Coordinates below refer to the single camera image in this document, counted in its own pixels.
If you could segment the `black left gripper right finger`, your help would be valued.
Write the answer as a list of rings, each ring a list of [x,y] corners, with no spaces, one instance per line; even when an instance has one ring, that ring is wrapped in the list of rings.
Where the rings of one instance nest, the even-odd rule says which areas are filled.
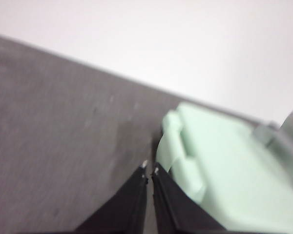
[[[225,234],[226,229],[193,202],[158,162],[151,175],[160,234]]]

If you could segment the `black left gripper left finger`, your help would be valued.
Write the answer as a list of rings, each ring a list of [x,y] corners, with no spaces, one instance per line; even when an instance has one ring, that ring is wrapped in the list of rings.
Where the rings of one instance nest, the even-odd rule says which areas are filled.
[[[147,206],[145,160],[119,190],[75,229],[77,234],[142,234]]]

